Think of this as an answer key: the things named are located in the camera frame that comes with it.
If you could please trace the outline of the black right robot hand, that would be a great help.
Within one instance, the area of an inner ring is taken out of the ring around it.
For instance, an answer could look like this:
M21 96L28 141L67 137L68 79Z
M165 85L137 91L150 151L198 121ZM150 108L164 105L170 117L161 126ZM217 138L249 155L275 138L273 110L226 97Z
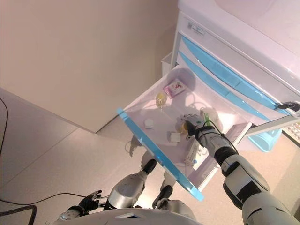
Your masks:
M196 130L203 125L203 119L197 114L184 114L182 117L184 129L189 136L194 136Z

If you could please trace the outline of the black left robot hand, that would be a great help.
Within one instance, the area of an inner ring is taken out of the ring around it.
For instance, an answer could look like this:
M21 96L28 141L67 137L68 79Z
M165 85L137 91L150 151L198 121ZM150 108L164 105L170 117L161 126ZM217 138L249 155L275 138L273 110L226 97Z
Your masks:
M96 200L101 197L102 190L97 190L85 198L83 198L79 206L84 209L84 212L92 211L98 208L99 200Z

